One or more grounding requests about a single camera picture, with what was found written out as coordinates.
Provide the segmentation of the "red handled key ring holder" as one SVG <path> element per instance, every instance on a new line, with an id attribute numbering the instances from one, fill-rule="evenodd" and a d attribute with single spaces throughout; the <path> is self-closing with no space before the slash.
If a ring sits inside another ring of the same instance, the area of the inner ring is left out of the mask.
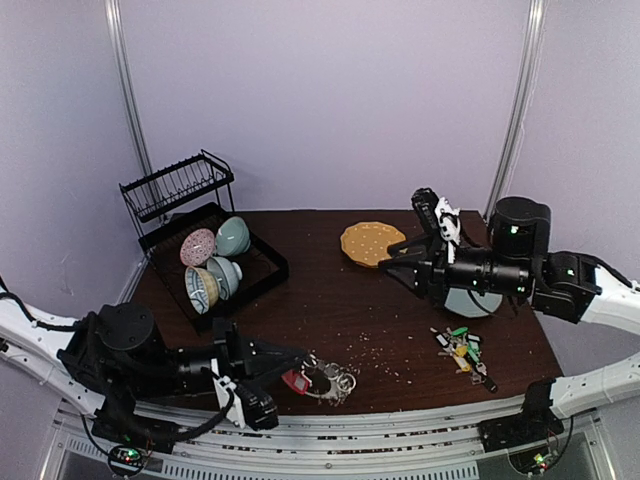
<path id="1" fill-rule="evenodd" d="M 300 373 L 308 383 L 303 394 L 332 406 L 344 403 L 357 386 L 355 375 L 348 369 L 314 354 L 309 354 L 302 362 Z"/>

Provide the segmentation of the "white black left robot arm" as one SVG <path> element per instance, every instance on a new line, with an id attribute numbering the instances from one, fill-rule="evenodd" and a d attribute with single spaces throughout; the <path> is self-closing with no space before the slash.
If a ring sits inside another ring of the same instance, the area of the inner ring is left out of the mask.
<path id="1" fill-rule="evenodd" d="M 16 360 L 93 417 L 95 435 L 123 444 L 148 442 L 170 452 L 223 421 L 273 429 L 277 406 L 265 389 L 308 355 L 245 337 L 227 319 L 214 321 L 209 344 L 171 349 L 151 310 L 139 304 L 104 305 L 75 319 L 30 308 L 16 294 L 1 292 L 2 358 Z M 197 427 L 134 412 L 139 401 L 209 393 L 219 411 Z"/>

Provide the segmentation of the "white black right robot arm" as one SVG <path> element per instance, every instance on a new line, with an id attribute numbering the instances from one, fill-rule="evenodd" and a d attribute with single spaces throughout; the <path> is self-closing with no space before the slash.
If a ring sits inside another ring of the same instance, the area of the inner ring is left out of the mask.
<path id="1" fill-rule="evenodd" d="M 586 322 L 639 332 L 639 284 L 588 254 L 549 249 L 551 210 L 525 197 L 508 196 L 494 206 L 488 246 L 463 232 L 459 212 L 429 188 L 414 192 L 412 205 L 423 232 L 388 247 L 379 268 L 410 275 L 405 286 L 443 307 L 453 289 L 499 294 L 511 302 L 572 324 Z M 573 377 L 529 385 L 519 413 L 479 423 L 487 452 L 541 441 L 575 414 L 639 394 L 639 357 L 632 355 Z"/>

